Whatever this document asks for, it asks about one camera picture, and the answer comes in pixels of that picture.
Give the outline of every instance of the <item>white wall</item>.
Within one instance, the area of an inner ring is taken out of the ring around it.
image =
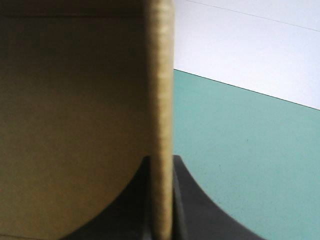
[[[320,109],[320,1],[175,0],[174,68]]]

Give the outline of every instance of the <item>green tabletop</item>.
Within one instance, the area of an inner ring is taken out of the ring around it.
[[[174,153],[268,240],[320,238],[320,111],[174,71]]]

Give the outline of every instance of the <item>corrugated cardboard edge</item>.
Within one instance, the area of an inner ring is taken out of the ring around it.
[[[173,216],[173,0],[146,0],[145,19],[152,127],[152,225],[157,240],[170,240]]]

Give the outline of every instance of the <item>beige panel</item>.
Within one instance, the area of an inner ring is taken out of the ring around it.
[[[142,0],[0,0],[5,16],[137,16]]]
[[[0,235],[0,240],[39,240],[34,238],[25,238],[19,236]]]
[[[152,110],[151,186],[153,227],[171,239],[173,206],[172,92],[174,9],[172,0],[146,0],[149,98]]]
[[[0,234],[95,217],[148,146],[143,21],[0,18]]]

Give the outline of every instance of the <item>black plastic holder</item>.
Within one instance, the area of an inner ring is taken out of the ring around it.
[[[263,240],[204,193],[180,156],[173,157],[172,240]],[[155,240],[152,237],[150,158],[145,157],[122,193],[97,217],[63,240]]]

